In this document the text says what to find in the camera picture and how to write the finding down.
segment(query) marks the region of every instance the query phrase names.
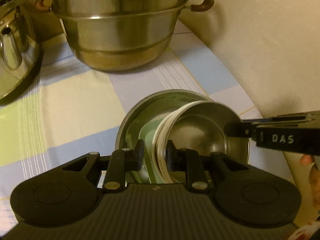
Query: screw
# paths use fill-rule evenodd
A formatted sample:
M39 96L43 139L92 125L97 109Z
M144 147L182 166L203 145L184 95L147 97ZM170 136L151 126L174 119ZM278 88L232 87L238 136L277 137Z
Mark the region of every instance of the screw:
M191 186L194 189L204 190L208 187L208 183L203 182L203 181L196 181L196 182L192 183Z
M109 181L107 182L104 187L106 189L112 189L112 190L115 190L115 189L118 189L120 188L120 183L119 182L116 182L116 181Z

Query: tablecloth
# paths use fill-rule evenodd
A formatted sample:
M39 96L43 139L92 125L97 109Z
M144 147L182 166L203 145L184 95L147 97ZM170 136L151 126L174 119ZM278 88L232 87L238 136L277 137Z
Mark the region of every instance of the tablecloth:
M225 66L179 21L160 57L127 72L89 68L63 35L43 45L40 75L0 108L0 235L17 223L10 207L17 184L90 151L110 155L125 114L147 95L186 89L226 104L243 119L261 117ZM250 147L251 165L293 182L281 153L253 142Z

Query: pot bottom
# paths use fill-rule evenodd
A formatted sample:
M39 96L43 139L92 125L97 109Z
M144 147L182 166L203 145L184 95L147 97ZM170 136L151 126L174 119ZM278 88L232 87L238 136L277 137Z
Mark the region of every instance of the pot bottom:
M119 52L75 48L69 41L68 43L75 57L89 67L102 71L123 71L137 68L157 58L169 46L171 37L172 34L148 47Z

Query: brown handle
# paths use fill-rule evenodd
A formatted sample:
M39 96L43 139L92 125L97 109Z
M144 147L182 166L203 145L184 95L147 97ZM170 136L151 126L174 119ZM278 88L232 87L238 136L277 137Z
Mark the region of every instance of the brown handle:
M204 12L209 10L214 5L214 0L204 0L202 4L192 4L191 11Z
M51 6L46 6L43 4L44 0L36 0L35 3L35 8L39 12L50 12L51 11Z

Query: ridged black surface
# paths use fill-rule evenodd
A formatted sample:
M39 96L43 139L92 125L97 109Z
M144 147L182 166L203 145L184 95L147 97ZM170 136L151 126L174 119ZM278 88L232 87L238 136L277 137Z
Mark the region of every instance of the ridged black surface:
M249 228L221 215L206 195L184 185L131 184L105 195L84 219L60 228L18 224L4 240L283 240L296 227Z

